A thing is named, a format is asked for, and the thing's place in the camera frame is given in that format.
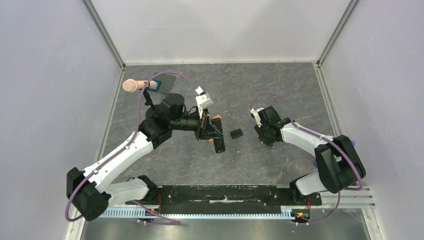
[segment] black block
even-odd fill
[[[239,128],[237,130],[230,132],[229,135],[232,137],[232,139],[237,139],[243,136],[243,131]]]

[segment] gray floor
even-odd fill
[[[128,66],[124,80],[146,80],[155,72],[178,71],[208,92],[214,101],[212,116],[220,114],[226,151],[216,154],[206,140],[196,141],[192,132],[174,131],[171,139],[141,158],[116,182],[147,175],[158,185],[194,184],[288,184],[311,173],[314,158],[286,143],[265,147],[254,130],[248,111],[253,98],[271,92],[290,102],[293,117],[301,125],[332,135],[330,120],[312,63],[242,63]],[[178,77],[172,91],[195,105],[194,88]],[[152,93],[155,103],[165,97]],[[120,90],[105,146],[105,155],[135,129],[139,93]],[[259,98],[255,108],[273,106],[281,118],[288,116],[284,103],[272,96]],[[143,116],[147,107],[143,106]],[[242,129],[244,136],[231,139],[229,132]]]
[[[313,209],[312,221],[329,213]],[[339,209],[327,221],[295,226],[286,220],[182,219],[179,226],[144,226],[134,219],[86,222],[82,240],[369,240],[361,209]]]

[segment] red wire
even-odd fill
[[[156,198],[157,199],[159,199],[159,208],[158,208],[158,210],[159,210],[159,213],[161,213],[161,210],[162,210],[162,196],[159,194],[158,196],[156,196]]]
[[[307,208],[306,208],[306,212],[309,212],[311,209],[311,199],[308,197],[307,198]]]

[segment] metal frame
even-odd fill
[[[312,209],[331,209],[337,203],[337,194],[329,191],[321,193],[322,205],[311,206]],[[281,206],[288,209],[304,209],[304,206]],[[364,186],[360,191],[342,190],[340,191],[339,209],[375,209],[373,196],[370,188]]]
[[[124,80],[124,73],[125,73],[125,67],[122,68],[121,71],[120,71],[119,81],[118,81],[118,84],[116,86],[116,90],[115,90],[115,94],[114,94],[114,97],[113,97],[113,102],[112,102],[111,110],[110,110],[110,113],[109,113],[109,117],[107,119],[106,128],[104,130],[103,139],[102,139],[101,145],[100,145],[100,151],[98,152],[98,154],[97,154],[97,156],[95,158],[96,159],[95,162],[97,162],[100,159],[102,159],[103,153],[105,151],[106,140],[108,139],[109,130],[111,129],[112,117],[114,116],[115,107],[116,107],[117,101],[118,101],[118,95],[119,95],[119,92],[120,92],[120,89],[121,89],[122,81]]]
[[[188,64],[276,64],[276,63],[316,63],[317,60],[269,60],[269,61],[172,61],[172,62],[126,62],[125,66],[145,65],[188,65]]]
[[[78,216],[79,212],[76,208],[73,209],[72,212],[72,218],[76,218]],[[66,236],[64,240],[80,240],[81,235],[83,234],[84,224],[86,223],[86,220],[84,218],[70,222],[67,231]]]
[[[336,108],[334,107],[332,98],[330,96],[329,89],[327,88],[326,80],[323,75],[322,68],[318,65],[318,63],[313,64],[313,68],[315,69],[316,78],[318,79],[319,88],[321,89],[322,97],[324,98],[325,108],[327,108],[328,117],[330,118],[330,123],[332,130],[335,136],[339,136],[342,134],[342,127],[339,124],[339,117],[336,112]]]
[[[338,21],[337,26],[335,27],[330,39],[327,42],[327,45],[325,45],[324,50],[321,53],[321,56],[319,56],[317,64],[318,66],[321,66],[324,61],[326,60],[327,56],[329,55],[329,52],[334,46],[334,43],[337,41],[337,38],[339,38],[340,33],[342,32],[343,28],[345,27],[346,23],[349,20],[349,17],[355,10],[355,7],[357,6],[359,0],[350,0],[349,4],[347,5],[346,9],[344,10],[343,15],[341,16],[340,20]]]
[[[97,27],[98,32],[100,33],[101,37],[103,38],[104,42],[106,43],[107,47],[109,48],[110,52],[113,55],[113,58],[115,59],[116,63],[119,65],[119,67],[123,70],[125,68],[125,62],[121,58],[121,55],[119,54],[116,46],[114,45],[114,42],[112,41],[111,36],[109,35],[108,31],[106,30],[105,25],[102,22],[102,19],[100,18],[99,14],[96,11],[96,8],[94,7],[91,0],[82,0],[82,3],[84,4],[85,8],[87,9],[88,14],[90,15],[92,21],[94,22],[94,25]]]
[[[368,229],[371,240],[386,239],[382,234],[376,209],[362,209],[362,214],[365,218],[366,228]]]

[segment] marble-pattern floor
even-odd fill
[[[222,116],[226,151],[216,154],[208,141],[196,141],[193,132],[174,131],[172,138],[132,164],[115,182],[147,175],[158,185],[288,184],[315,171],[314,158],[293,145],[261,144],[248,111],[253,98],[270,92],[284,96],[301,125],[332,135],[332,127],[312,63],[228,63],[128,66],[124,80],[146,80],[155,72],[177,71],[208,92],[214,101],[212,116]],[[184,96],[187,108],[195,105],[196,93],[178,77],[172,93]],[[151,93],[155,104],[164,94]],[[139,92],[120,90],[104,154],[122,143],[135,129]],[[288,117],[284,103],[271,96],[259,98],[255,108],[273,106],[281,118]],[[143,118],[147,106],[142,106]],[[244,136],[231,139],[241,129]]]

